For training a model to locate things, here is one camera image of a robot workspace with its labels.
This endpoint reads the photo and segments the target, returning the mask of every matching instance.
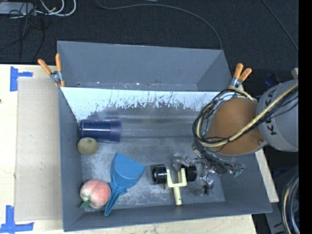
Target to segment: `gray bin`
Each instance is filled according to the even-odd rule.
[[[59,41],[58,53],[66,82],[66,88],[58,92],[65,231],[272,211],[254,153],[236,158],[246,165],[238,177],[229,173],[216,175],[209,195],[195,195],[196,183],[189,183],[181,189],[182,207],[175,206],[171,192],[152,184],[151,165],[163,163],[169,168],[174,153],[193,154],[189,126],[199,109],[186,107],[183,100],[177,103],[167,95],[186,95],[193,105],[201,98],[209,101],[226,89],[231,74],[223,51]],[[137,103],[114,107],[116,103],[111,100],[126,100],[107,98],[109,91],[142,96],[149,91],[153,102],[149,105],[158,106],[146,109]],[[166,106],[160,106],[160,100],[155,99],[161,94],[167,97],[162,100]],[[122,121],[120,143],[100,143],[95,156],[81,155],[77,151],[79,120],[116,115]],[[157,124],[160,119],[164,125]],[[104,216],[103,209],[80,208],[82,184],[95,176],[109,182],[109,168],[116,152],[146,165],[140,182],[120,197],[108,216]]]

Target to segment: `white cable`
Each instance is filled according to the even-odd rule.
[[[64,2],[64,0],[62,0],[62,7],[61,7],[58,11],[53,12],[54,9],[50,10],[50,9],[44,4],[43,0],[40,0],[40,2],[41,2],[41,4],[42,4],[42,6],[43,6],[48,12],[46,13],[46,12],[41,12],[41,11],[38,11],[38,10],[37,10],[37,12],[38,12],[38,13],[41,13],[41,14],[49,15],[49,16],[51,16],[51,15],[57,15],[58,13],[60,13],[60,12],[64,9],[64,6],[65,6],[65,2]]]
[[[68,13],[68,14],[55,14],[55,15],[59,16],[59,17],[67,17],[67,16],[70,16],[71,14],[73,14],[76,11],[76,7],[77,7],[76,0],[73,0],[73,2],[74,2],[74,8],[70,13]]]

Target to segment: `wooden table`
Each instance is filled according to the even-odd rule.
[[[10,68],[14,66],[18,68],[19,72],[30,71],[33,73],[31,78],[19,78],[29,79],[30,87],[32,88],[31,81],[35,79],[46,79],[46,87],[42,91],[36,91],[36,93],[42,93],[43,97],[55,94],[54,86],[52,80],[43,71],[39,65],[16,65],[16,64],[0,64],[0,224],[5,222],[5,206],[12,205],[18,200],[16,200],[16,179],[18,174],[16,174],[17,163],[17,146],[20,140],[17,140],[17,125],[18,125],[18,110],[23,110],[18,105],[18,93],[19,91],[10,92]],[[56,70],[55,66],[50,67],[52,70]],[[44,112],[44,106],[36,109],[35,112],[29,112],[29,114],[46,114]],[[271,177],[269,167],[267,165],[263,150],[256,152],[256,157],[259,162],[260,171],[262,173],[265,186],[267,188],[267,193],[270,202],[278,202],[278,196],[275,190],[275,186]],[[23,164],[24,169],[27,172],[28,163],[25,161]],[[62,219],[61,215],[56,218],[50,219],[28,219],[27,221],[17,221],[17,224],[35,222],[34,229],[32,232],[25,233],[53,233],[60,234],[63,233],[62,230]],[[74,233],[88,234],[88,233],[110,233],[110,234],[130,234],[130,233],[158,233],[158,234],[170,234],[170,233],[210,233],[210,234],[255,234],[255,227],[251,215],[240,215],[240,216],[230,216],[230,217],[217,217],[217,218],[207,218],[200,220],[187,220],[179,222],[170,223],[157,223],[157,224],[147,224],[147,225],[136,225],[118,228],[108,228],[101,230],[92,231],[79,231]]]

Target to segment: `yellow cable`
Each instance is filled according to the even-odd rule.
[[[296,82],[294,85],[292,85],[291,87],[289,87],[287,90],[285,90],[283,93],[281,93],[273,102],[271,102],[264,110],[262,110],[262,112],[260,114],[258,114],[251,122],[249,122],[245,127],[243,127],[239,132],[237,132],[236,134],[232,135],[231,137],[228,138],[228,140],[222,140],[218,143],[213,143],[213,144],[209,144],[206,142],[203,142],[201,140],[198,140],[200,144],[202,144],[205,147],[217,147],[217,146],[222,146],[227,144],[228,142],[231,142],[235,139],[237,139],[238,137],[240,137],[246,130],[248,130],[249,128],[251,128],[259,119],[261,119],[270,109],[272,109],[283,97],[285,97],[289,92],[291,92],[293,89],[295,89],[296,87],[298,87],[298,82]],[[197,137],[201,137],[200,136],[200,125],[203,121],[203,116],[198,120],[197,126],[196,126],[196,135]]]

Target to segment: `blue tape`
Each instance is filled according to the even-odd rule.
[[[15,224],[14,207],[7,205],[5,211],[5,224],[1,224],[0,233],[15,234],[15,232],[32,231],[34,222],[29,224]]]
[[[32,77],[32,72],[21,72],[19,73],[19,69],[11,66],[11,77],[10,77],[10,92],[17,91],[18,89],[18,77]]]

